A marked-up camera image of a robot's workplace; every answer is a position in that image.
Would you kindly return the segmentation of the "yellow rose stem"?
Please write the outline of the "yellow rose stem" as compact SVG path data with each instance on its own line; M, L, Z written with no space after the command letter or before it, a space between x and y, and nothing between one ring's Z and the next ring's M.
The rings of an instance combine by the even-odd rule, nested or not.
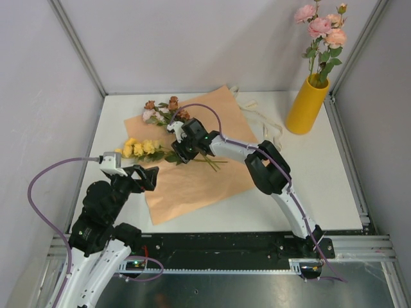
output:
M138 141L135 138L129 138L121 148L116 148L114 151L119 153L122 158L134 159L137 162L165 160L176 165L182 163L176 152L163 146L160 140L147 139Z

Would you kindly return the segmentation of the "right aluminium corner post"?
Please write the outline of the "right aluminium corner post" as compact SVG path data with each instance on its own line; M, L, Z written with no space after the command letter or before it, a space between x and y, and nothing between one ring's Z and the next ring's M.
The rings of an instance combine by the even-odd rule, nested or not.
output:
M377 25L380 23L386 9L389 7L389 0L379 0L376 2L370 16L367 18L365 26L360 32L345 64L339 73L335 84L332 86L329 95L335 97L341 86L349 76L349 73L353 70L355 63L357 63L360 55L363 52L368 41L371 39L371 35L375 32Z

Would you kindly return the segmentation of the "yellow cylindrical vase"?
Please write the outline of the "yellow cylindrical vase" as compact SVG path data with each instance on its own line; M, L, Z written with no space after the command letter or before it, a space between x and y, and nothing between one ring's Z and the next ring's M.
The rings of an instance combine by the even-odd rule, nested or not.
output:
M326 78L318 74L308 76L302 84L286 117L285 126L291 133L304 135L311 131L329 90Z

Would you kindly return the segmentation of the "aluminium corner post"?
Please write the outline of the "aluminium corner post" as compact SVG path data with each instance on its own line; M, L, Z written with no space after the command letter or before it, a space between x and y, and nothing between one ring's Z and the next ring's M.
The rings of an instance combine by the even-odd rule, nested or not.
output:
M80 37L75 30L73 23L71 22L65 8L63 7L61 1L59 0L48 0L48 3L55 14L57 21L60 23L64 33L66 34L70 44L72 45L75 53L77 54L85 72L91 79L93 85L95 86L96 90L99 92L101 97L105 97L107 95L107 91L103 86L101 78L98 76L98 73L84 48Z
M386 9L389 7L389 0L379 0L376 2L370 16L367 18L365 26L360 32L345 64L339 73L335 84L332 86L329 95L335 97L341 86L349 76L349 73L353 70L355 63L357 63L360 55L363 52L368 41L371 39L371 35L375 32L377 25L380 23Z

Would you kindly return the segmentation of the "peach pink rose stem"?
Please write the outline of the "peach pink rose stem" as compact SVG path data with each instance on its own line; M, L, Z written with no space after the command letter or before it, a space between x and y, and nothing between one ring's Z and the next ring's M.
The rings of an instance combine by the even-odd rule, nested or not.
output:
M322 38L322 42L325 46L325 50L319 53L319 64L318 64L318 84L325 84L328 74L335 67L340 65L342 62L337 58L343 49L347 41L347 35L343 30L346 18L344 17L347 11L347 4L341 3L336 7L337 12L328 14L324 17L325 36Z

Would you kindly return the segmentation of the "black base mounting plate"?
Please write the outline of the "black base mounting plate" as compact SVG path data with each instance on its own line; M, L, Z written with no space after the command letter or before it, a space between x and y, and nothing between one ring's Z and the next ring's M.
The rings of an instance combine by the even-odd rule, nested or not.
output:
M291 232L143 234L130 258L146 256L166 269L191 270L285 270L290 259L320 258L303 254Z

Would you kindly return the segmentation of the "cream printed ribbon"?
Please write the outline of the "cream printed ribbon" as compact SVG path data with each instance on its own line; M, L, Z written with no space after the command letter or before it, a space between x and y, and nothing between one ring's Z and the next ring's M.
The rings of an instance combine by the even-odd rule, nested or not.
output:
M259 111L259 103L257 100L252 99L247 103L239 102L238 95L240 93L240 88L238 86L230 87L229 91L239 109L246 113L245 117L247 121L250 121L253 124L258 124L261 127L263 139L272 141L275 149L278 152L282 152L283 145L281 143L281 138L283 136L283 127L276 123L272 118Z

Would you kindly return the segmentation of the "left aluminium corner post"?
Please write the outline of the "left aluminium corner post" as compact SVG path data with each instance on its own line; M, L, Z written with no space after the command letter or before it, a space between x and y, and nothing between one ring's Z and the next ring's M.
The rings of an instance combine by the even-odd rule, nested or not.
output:
M71 22L65 8L63 7L61 1L59 0L48 0L48 3L55 14L57 21L60 23L64 33L66 34L70 44L72 45L75 53L77 54L85 72L91 79L93 85L95 86L96 90L99 92L101 97L105 97L107 95L107 91L103 86L101 78L98 76L98 73L84 48L80 37L75 30L73 23Z

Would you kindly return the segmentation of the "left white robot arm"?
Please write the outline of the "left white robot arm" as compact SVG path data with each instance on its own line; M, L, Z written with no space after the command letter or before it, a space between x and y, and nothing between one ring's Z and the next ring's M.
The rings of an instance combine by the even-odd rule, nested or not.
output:
M131 194L154 191L158 167L140 165L104 170L107 181L87 188L82 212L71 229L70 251L48 307L94 307L119 265L142 248L142 232L128 224L115 225Z

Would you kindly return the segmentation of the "artificial flower bouquet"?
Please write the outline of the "artificial flower bouquet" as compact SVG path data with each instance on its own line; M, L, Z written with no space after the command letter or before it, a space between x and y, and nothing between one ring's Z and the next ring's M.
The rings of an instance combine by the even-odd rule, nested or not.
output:
M152 124L166 129L167 125L171 123L171 118L175 116L174 120L185 123L190 119L189 113L179 107L179 99L176 96L171 96L168 103L156 103L154 100L149 100L145 103L144 112L142 114L143 122ZM161 144L171 150L171 146L167 146L161 139Z

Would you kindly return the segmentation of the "aluminium frame rail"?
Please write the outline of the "aluminium frame rail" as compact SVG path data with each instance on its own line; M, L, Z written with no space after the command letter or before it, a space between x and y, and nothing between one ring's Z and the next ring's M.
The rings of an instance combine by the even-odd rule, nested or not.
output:
M337 109L335 98L328 94L324 101L324 106L328 115L331 129L337 142L337 147L342 158L342 163L354 197L354 202L356 204L360 221L363 228L369 228L369 226L372 225L372 219L370 217L369 208L365 200L362 185L354 164L351 147Z

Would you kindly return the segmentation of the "green and peach wrapping paper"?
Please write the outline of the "green and peach wrapping paper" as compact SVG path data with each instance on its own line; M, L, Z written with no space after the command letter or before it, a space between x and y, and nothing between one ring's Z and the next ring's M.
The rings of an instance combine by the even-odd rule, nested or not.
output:
M180 104L189 105L189 115L207 131L222 130L230 139L260 142L226 86ZM254 188L247 167L232 159L224 159L217 171L199 160L179 165L162 160L158 166L157 187L146 194L154 225Z

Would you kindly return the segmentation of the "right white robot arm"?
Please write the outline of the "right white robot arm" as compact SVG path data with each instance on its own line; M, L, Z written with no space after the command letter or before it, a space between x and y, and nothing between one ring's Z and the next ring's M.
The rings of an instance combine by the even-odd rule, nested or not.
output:
M185 164L197 154L245 164L257 189L271 196L287 218L297 238L297 252L303 257L317 253L321 259L327 259L319 245L324 233L301 205L292 185L290 167L271 142L253 144L229 139L222 132L207 132L195 118L185 123L172 121L167 131L175 134L172 147Z

